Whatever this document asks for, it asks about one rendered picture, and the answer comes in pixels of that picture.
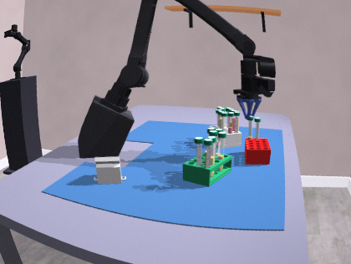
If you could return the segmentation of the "red tube rack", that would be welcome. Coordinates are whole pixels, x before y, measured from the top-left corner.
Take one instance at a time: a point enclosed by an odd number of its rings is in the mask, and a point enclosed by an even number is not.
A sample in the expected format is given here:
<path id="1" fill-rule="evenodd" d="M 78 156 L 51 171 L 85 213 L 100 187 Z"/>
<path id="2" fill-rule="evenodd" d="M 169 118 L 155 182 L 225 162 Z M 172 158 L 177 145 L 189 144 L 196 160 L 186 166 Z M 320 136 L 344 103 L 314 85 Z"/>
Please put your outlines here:
<path id="1" fill-rule="evenodd" d="M 249 140 L 248 138 L 246 138 L 246 165 L 270 165 L 270 157 L 271 148 L 268 139 L 255 140 L 254 138 L 252 138 L 252 140 Z"/>

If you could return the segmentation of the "green tube rack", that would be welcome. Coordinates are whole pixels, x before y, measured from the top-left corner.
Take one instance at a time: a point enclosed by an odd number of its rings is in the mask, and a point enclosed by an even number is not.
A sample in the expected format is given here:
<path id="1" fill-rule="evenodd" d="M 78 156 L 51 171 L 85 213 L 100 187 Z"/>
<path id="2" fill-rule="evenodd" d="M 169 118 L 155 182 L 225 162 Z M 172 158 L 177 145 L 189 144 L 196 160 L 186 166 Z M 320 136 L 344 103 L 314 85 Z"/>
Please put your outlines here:
<path id="1" fill-rule="evenodd" d="M 232 155 L 224 155 L 223 160 L 218 160 L 217 155 L 215 164 L 211 165 L 210 168 L 204 168 L 204 164 L 202 164 L 204 163 L 204 157 L 205 153 L 202 154 L 201 166 L 196 166 L 196 157 L 183 163 L 183 180 L 209 187 L 231 172 Z M 224 169 L 222 168 L 219 171 L 217 168 L 222 165 Z M 211 177 L 212 171 L 214 171 L 214 174 Z"/>

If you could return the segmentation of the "blue flat mat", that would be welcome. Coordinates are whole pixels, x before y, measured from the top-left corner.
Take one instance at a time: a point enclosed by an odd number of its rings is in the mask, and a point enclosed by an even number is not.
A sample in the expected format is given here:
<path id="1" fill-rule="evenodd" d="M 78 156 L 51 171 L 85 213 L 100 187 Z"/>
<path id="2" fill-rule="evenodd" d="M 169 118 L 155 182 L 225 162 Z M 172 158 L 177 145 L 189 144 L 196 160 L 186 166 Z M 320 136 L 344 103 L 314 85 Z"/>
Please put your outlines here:
<path id="1" fill-rule="evenodd" d="M 195 137 L 207 139 L 215 124 L 147 121 L 126 141 L 152 145 L 121 168 L 122 184 L 98 184 L 96 164 L 84 162 L 42 192 L 85 206 L 183 226 L 284 231 L 285 166 L 281 129 L 259 128 L 268 139 L 270 165 L 246 165 L 248 127 L 239 127 L 242 146 L 232 155 L 231 172 L 211 186 L 183 180 L 183 163 L 196 157 Z"/>

